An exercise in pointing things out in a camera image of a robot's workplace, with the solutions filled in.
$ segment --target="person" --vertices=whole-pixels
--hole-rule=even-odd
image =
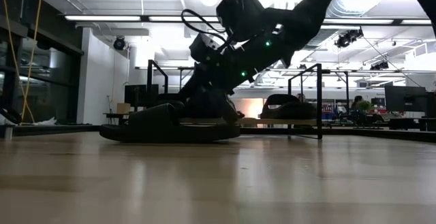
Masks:
[[[297,98],[298,98],[302,103],[306,102],[306,96],[305,96],[305,94],[299,93],[299,94],[297,94]]]
[[[357,95],[354,97],[354,102],[352,104],[352,109],[357,110],[359,108],[359,104],[361,104],[363,101],[362,95]]]

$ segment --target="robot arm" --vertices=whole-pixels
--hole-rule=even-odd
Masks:
[[[207,87],[231,95],[239,84],[253,82],[255,74],[278,60],[288,67],[294,52],[317,35],[331,1],[302,0],[293,10],[280,10],[264,9],[258,0],[223,0],[217,16],[229,39],[219,46],[198,34],[189,48],[199,64],[179,93],[189,98]],[[418,1],[436,22],[436,0]],[[230,44],[243,41],[247,42],[236,49]]]

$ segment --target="metal railing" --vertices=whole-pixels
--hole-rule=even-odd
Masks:
[[[304,90],[302,87],[302,84],[304,82],[302,75],[307,73],[307,72],[315,72],[316,71],[316,76],[317,76],[317,80],[316,80],[316,129],[317,129],[317,138],[316,139],[322,139],[322,65],[321,64],[315,64],[309,68],[307,68],[304,71],[301,71],[299,74],[296,74],[294,77],[290,78],[289,80],[287,80],[287,93],[288,95],[292,94],[292,80],[300,77],[300,87],[301,87],[301,102],[303,101],[303,95],[304,95]]]
[[[163,92],[165,94],[168,93],[168,75],[160,68],[160,66],[154,62],[154,60],[149,60],[149,65],[147,68],[147,107],[153,106],[150,97],[153,96],[153,66],[156,67],[157,71],[159,71],[165,78],[165,83],[163,85]]]

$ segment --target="ceiling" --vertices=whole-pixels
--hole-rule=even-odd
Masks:
[[[206,6],[205,0],[45,0],[65,14],[154,14],[179,15],[181,10],[189,8],[201,15],[215,15],[215,5]],[[290,0],[275,0],[275,7]],[[372,2],[374,0],[349,0],[350,7],[359,8],[366,17],[403,17],[426,18],[426,14],[416,0],[375,0],[373,5],[360,5],[359,2]],[[150,31],[150,36],[156,50],[156,61],[167,65],[177,65],[177,61],[186,61],[189,58],[188,46],[192,42],[194,33],[187,32],[183,24],[178,23],[108,23],[99,24],[100,29],[143,29]],[[413,50],[414,46],[425,39],[434,39],[430,27],[363,27],[365,39],[349,48],[337,53],[333,46],[334,37],[340,31],[322,31],[314,40],[317,43],[315,51],[303,50],[292,59],[293,68],[301,62],[325,63],[327,67],[369,69],[364,66],[365,61],[374,59],[379,53],[388,53],[392,62],[399,65],[404,61],[404,53]]]

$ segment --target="window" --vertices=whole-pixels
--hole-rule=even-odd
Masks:
[[[30,67],[33,39],[24,39],[22,42],[22,55],[20,72],[27,73]],[[72,66],[74,58],[55,48],[51,48],[44,42],[38,42],[35,47],[35,55],[31,75],[38,75],[56,82],[75,82],[72,78]]]
[[[7,42],[0,40],[0,65],[6,65]]]
[[[20,83],[25,88],[27,77],[21,76]],[[56,118],[59,123],[76,122],[75,107],[77,98],[74,97],[75,90],[74,87],[52,84],[31,78],[27,103],[32,111],[35,122],[47,121],[51,118]],[[18,95],[17,104],[19,112],[22,110],[23,97],[21,93]],[[26,111],[25,122],[32,122],[28,111]]]
[[[5,84],[5,73],[0,71],[0,96],[3,95],[3,85]]]

